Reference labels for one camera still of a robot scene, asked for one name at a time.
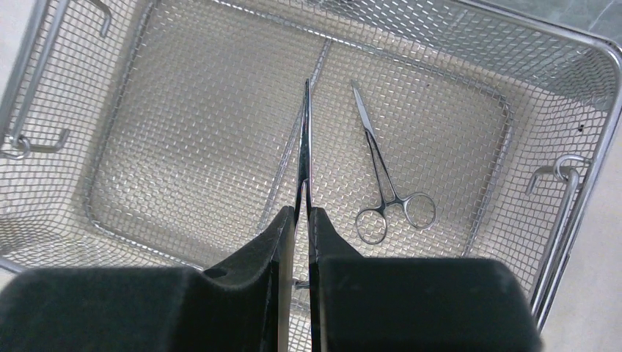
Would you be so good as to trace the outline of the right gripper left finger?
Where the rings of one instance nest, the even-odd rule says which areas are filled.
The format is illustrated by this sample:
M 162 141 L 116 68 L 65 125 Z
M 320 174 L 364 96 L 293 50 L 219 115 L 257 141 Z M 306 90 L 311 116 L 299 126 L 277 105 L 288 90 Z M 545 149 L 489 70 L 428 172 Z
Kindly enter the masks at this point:
M 38 268 L 1 292 L 3 351 L 286 351 L 296 214 L 205 271 Z

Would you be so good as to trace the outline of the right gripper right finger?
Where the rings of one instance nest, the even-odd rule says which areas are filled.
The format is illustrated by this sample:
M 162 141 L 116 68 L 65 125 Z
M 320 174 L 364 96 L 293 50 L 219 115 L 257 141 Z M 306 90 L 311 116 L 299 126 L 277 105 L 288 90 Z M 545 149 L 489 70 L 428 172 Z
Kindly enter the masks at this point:
M 308 213 L 314 351 L 540 351 L 526 298 L 503 263 L 364 257 L 323 208 Z

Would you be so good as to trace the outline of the surgical forceps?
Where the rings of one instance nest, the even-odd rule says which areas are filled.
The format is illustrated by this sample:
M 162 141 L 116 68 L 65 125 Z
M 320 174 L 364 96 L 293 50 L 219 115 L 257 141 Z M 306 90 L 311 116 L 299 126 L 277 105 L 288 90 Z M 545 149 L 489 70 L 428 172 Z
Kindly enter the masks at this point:
M 312 107 L 311 107 L 311 79 L 304 82 L 304 99 L 302 108 L 301 127 L 299 135 L 298 172 L 296 182 L 296 201 L 294 206 L 294 222 L 298 225 L 301 216 L 302 199 L 305 199 L 307 214 L 307 236 L 309 241 L 309 264 L 316 261 L 315 244 L 312 239 Z

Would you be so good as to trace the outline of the beige cloth wrap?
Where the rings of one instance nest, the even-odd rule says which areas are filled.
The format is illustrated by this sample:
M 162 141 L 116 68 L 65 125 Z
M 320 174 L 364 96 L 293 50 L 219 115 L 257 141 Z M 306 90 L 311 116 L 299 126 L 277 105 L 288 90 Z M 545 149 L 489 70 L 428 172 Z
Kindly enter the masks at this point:
M 607 154 L 542 332 L 545 351 L 621 350 L 621 133 Z

